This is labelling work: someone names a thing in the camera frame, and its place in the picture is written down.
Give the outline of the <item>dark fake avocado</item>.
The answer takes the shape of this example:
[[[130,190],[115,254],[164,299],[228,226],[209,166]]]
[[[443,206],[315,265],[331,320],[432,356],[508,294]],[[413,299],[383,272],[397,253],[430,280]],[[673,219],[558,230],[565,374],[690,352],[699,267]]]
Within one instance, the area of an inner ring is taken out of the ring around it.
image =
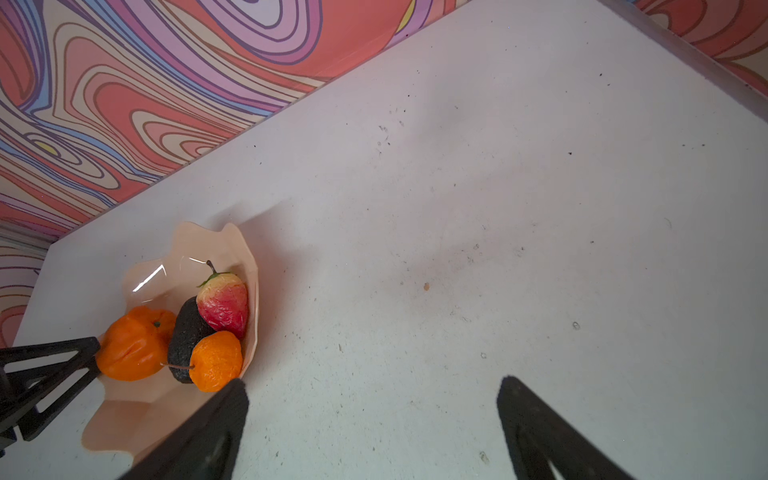
[[[168,347],[167,363],[174,378],[182,384],[192,384],[190,361],[195,346],[215,330],[199,313],[196,297],[181,307]]]

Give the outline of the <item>orange fake bell pepper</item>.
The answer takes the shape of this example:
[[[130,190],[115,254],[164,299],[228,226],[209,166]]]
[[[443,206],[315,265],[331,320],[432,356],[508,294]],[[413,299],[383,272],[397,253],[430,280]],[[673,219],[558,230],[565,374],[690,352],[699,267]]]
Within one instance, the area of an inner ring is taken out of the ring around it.
[[[102,374],[133,382],[164,368],[176,315],[168,310],[138,306],[115,321],[100,341],[96,364]]]

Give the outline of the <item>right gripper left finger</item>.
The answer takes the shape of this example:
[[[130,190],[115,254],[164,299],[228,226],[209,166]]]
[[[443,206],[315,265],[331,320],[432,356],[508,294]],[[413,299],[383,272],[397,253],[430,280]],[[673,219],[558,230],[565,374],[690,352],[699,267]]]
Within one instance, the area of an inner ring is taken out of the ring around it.
[[[249,400],[240,379],[230,381],[124,479],[230,479],[245,427]]]

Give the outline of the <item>small fake orange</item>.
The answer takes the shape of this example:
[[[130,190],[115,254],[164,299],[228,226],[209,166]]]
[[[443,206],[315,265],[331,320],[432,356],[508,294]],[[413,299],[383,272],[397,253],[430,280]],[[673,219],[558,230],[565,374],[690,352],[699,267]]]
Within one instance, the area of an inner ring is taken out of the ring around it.
[[[241,342],[232,332],[218,331],[199,340],[185,363],[169,359],[163,366],[187,373],[201,392],[218,392],[241,374]]]

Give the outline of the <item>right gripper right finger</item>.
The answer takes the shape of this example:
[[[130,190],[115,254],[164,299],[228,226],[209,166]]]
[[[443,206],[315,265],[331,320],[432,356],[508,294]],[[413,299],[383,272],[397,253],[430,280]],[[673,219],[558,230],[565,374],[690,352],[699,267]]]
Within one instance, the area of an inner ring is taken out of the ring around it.
[[[518,378],[502,379],[496,405],[518,479],[630,477]]]

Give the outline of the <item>red fake strawberry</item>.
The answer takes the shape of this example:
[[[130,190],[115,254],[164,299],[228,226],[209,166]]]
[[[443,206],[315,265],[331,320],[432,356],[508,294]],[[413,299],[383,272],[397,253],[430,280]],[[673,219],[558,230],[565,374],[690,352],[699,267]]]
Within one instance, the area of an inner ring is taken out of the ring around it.
[[[247,286],[236,274],[217,271],[211,260],[205,264],[211,274],[198,286],[198,312],[215,331],[228,331],[243,340],[249,318]]]

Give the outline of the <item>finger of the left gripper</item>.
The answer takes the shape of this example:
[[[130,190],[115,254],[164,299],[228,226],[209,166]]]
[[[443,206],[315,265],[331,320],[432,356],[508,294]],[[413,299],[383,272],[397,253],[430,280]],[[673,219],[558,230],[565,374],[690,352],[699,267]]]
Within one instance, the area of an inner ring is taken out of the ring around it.
[[[96,354],[100,343],[86,337],[1,350],[1,449],[17,440],[30,442],[100,375]],[[50,405],[48,395],[80,372]]]

